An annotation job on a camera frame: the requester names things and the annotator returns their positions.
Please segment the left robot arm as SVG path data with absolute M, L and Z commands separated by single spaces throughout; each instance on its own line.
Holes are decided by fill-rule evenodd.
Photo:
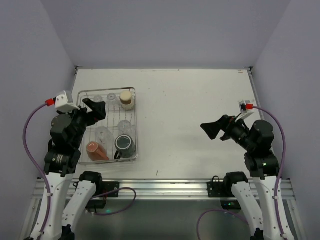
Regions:
M 86 129 L 107 116 L 104 101 L 85 98 L 82 102 L 85 107 L 73 104 L 62 95 L 45 102 L 46 106 L 55 107 L 57 116 L 51 121 L 44 168 L 39 169 L 45 187 L 30 240 L 75 239 L 79 219 L 102 184 L 100 173 L 86 172 L 80 177 L 71 199 L 67 200 Z

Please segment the tall clear glass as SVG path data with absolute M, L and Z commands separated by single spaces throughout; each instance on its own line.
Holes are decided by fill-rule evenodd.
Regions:
M 105 150 L 111 150 L 114 143 L 114 136 L 105 126 L 100 126 L 95 130 L 96 142 L 104 147 Z

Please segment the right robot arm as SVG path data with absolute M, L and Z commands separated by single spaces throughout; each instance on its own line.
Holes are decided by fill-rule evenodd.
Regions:
M 256 187 L 258 200 L 252 194 L 243 172 L 229 172 L 223 179 L 228 194 L 238 201 L 250 228 L 252 240 L 292 240 L 281 193 L 279 161 L 271 150 L 273 126 L 257 120 L 248 128 L 243 119 L 223 115 L 218 121 L 200 127 L 211 140 L 223 131 L 221 141 L 233 140 L 245 151 L 244 162 Z

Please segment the dark green mug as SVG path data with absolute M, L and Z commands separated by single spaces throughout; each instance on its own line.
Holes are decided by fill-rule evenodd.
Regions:
M 136 155 L 136 145 L 131 136 L 122 134 L 114 142 L 116 152 L 114 159 L 129 159 Z

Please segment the small clear glass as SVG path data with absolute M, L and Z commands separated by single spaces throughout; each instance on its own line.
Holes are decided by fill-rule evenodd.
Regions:
M 115 93 L 109 93 L 107 95 L 107 104 L 115 107 L 118 104 L 117 95 Z

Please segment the clear glass tumbler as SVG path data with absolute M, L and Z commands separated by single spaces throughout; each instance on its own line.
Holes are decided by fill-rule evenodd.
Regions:
M 103 102 L 103 97 L 101 95 L 95 95 L 94 98 L 93 98 L 93 101 L 95 103 L 100 103 L 100 102 Z

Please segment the faceted clear glass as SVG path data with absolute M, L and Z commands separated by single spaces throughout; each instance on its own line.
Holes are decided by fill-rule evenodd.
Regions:
M 121 120 L 118 125 L 118 131 L 121 135 L 133 135 L 133 126 L 128 120 Z

